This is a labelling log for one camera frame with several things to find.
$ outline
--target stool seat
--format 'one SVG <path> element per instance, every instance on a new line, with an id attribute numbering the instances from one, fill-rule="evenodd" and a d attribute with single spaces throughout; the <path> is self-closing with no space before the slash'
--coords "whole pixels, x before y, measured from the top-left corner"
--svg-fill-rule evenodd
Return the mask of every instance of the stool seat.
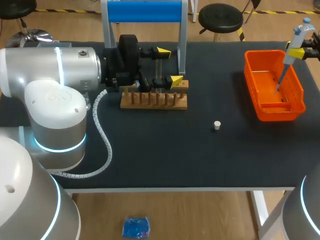
<path id="1" fill-rule="evenodd" d="M 36 0 L 0 0 L 0 19 L 20 19 L 35 11 L 36 7 Z"/>
<path id="2" fill-rule="evenodd" d="M 200 10 L 198 21 L 206 30 L 219 34 L 228 34 L 241 28 L 244 17 L 234 6 L 213 3 Z"/>

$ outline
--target yellow clamp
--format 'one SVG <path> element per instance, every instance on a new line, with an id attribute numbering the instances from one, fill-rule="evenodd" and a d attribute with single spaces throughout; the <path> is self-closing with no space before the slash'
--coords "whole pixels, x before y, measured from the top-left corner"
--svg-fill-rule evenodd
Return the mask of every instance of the yellow clamp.
<path id="1" fill-rule="evenodd" d="M 158 54 L 158 58 L 159 59 L 169 59 L 170 56 L 171 56 L 171 51 L 169 50 L 166 50 L 166 49 L 163 49 L 163 48 L 160 48 L 160 47 L 156 47 L 157 49 L 157 54 Z"/>
<path id="2" fill-rule="evenodd" d="M 170 76 L 171 80 L 172 80 L 172 84 L 170 89 L 176 87 L 177 85 L 179 85 L 182 82 L 182 79 L 184 78 L 184 76 Z"/>
<path id="3" fill-rule="evenodd" d="M 295 57 L 297 59 L 303 59 L 305 56 L 305 50 L 303 48 L 291 48 L 289 50 L 289 56 Z"/>

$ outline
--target blue bar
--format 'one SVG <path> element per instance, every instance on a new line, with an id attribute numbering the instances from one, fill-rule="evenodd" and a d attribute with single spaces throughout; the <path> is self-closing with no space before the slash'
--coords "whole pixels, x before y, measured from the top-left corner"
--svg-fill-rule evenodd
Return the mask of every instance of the blue bar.
<path id="1" fill-rule="evenodd" d="M 110 23 L 180 23 L 181 1 L 108 1 Z"/>

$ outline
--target white cap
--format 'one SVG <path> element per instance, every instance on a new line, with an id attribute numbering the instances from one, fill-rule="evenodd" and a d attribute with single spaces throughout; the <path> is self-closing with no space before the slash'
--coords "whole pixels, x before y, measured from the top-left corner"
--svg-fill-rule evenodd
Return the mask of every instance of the white cap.
<path id="1" fill-rule="evenodd" d="M 24 200 L 33 165 L 27 150 L 8 137 L 0 137 L 0 227 Z"/>
<path id="2" fill-rule="evenodd" d="M 214 122 L 214 129 L 215 130 L 219 130 L 220 126 L 221 126 L 221 122 L 219 122 L 219 121 Z"/>
<path id="3" fill-rule="evenodd" d="M 30 82 L 24 91 L 25 105 L 33 120 L 49 129 L 66 129 L 87 114 L 84 97 L 77 90 L 51 79 Z"/>

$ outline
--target white spiral cable wrap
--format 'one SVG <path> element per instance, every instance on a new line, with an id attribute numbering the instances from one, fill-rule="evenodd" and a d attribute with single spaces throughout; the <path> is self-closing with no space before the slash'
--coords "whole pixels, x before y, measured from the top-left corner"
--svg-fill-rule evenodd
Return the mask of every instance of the white spiral cable wrap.
<path id="1" fill-rule="evenodd" d="M 106 162 L 104 163 L 104 165 L 102 167 L 100 167 L 98 170 L 90 172 L 90 173 L 86 173 L 86 174 L 71 174 L 71 173 L 66 173 L 63 171 L 58 171 L 58 172 L 49 171 L 50 174 L 57 175 L 60 177 L 69 178 L 69 179 L 86 179 L 86 178 L 90 178 L 90 177 L 93 177 L 95 175 L 102 173 L 109 166 L 109 164 L 111 163 L 111 159 L 112 159 L 112 148 L 111 148 L 110 142 L 109 142 L 105 132 L 103 131 L 103 129 L 100 125 L 100 122 L 98 119 L 98 114 L 97 114 L 98 104 L 99 104 L 100 100 L 104 97 L 104 95 L 106 95 L 107 93 L 108 93 L 107 90 L 103 90 L 102 92 L 100 92 L 99 95 L 94 100 L 94 104 L 92 107 L 92 115 L 93 115 L 93 120 L 94 120 L 95 126 L 96 126 L 98 132 L 100 133 L 100 135 L 106 145 L 106 149 L 108 151 L 108 158 L 107 158 Z"/>

